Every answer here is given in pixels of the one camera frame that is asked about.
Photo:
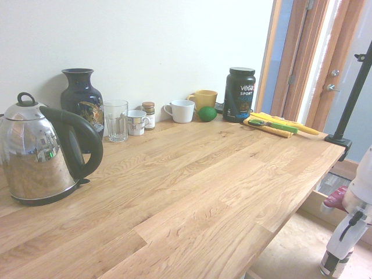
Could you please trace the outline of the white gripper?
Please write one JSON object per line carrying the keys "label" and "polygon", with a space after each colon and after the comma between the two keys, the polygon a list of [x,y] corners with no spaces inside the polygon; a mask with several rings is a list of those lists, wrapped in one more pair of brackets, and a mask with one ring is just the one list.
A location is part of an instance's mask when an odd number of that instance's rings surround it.
{"label": "white gripper", "polygon": [[348,214],[338,224],[326,246],[328,251],[327,269],[335,270],[339,260],[346,257],[366,231],[367,222],[363,212]]}

